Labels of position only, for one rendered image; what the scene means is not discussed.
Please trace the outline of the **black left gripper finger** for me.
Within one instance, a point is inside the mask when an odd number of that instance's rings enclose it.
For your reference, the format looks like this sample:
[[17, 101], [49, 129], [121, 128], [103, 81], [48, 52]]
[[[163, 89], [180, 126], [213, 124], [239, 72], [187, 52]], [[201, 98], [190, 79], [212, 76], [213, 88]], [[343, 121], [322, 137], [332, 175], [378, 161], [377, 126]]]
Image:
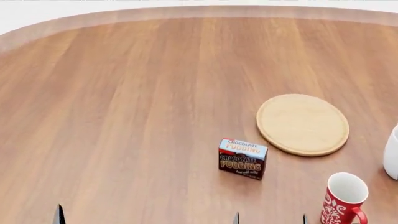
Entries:
[[63, 207], [61, 205], [57, 205], [52, 224], [66, 224]]

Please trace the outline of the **chocolate pudding box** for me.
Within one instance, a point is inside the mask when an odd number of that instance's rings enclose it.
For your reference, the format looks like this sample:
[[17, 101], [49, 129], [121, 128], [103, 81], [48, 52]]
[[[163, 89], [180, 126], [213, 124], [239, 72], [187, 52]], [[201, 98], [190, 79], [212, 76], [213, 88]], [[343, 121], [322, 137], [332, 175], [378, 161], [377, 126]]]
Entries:
[[218, 147], [219, 170], [262, 180], [267, 162], [268, 147], [223, 138]]

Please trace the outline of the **round wooden plate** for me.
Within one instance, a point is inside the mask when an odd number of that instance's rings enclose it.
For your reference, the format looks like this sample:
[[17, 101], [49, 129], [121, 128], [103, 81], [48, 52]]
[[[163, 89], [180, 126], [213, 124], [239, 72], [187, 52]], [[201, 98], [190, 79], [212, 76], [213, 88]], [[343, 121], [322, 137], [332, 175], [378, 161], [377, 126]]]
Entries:
[[345, 115], [329, 102], [309, 95], [269, 98], [258, 109], [256, 124], [268, 143], [298, 156], [332, 154], [349, 138]]

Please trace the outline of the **red patterned mug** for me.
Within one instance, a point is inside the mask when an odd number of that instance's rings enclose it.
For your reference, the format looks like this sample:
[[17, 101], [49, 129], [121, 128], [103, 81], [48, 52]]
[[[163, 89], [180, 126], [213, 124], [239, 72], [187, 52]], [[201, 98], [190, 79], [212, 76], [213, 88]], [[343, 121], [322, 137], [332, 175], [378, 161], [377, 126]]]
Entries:
[[320, 221], [322, 224], [368, 224], [361, 206], [368, 199], [369, 190], [359, 177], [346, 172], [331, 175], [327, 182]]

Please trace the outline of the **white mug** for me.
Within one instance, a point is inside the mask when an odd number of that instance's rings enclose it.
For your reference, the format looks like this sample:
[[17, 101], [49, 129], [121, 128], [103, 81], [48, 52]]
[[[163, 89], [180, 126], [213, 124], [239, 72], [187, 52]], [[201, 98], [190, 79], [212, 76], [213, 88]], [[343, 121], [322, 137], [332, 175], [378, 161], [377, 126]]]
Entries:
[[398, 180], [398, 124], [392, 129], [385, 145], [383, 168], [390, 178]]

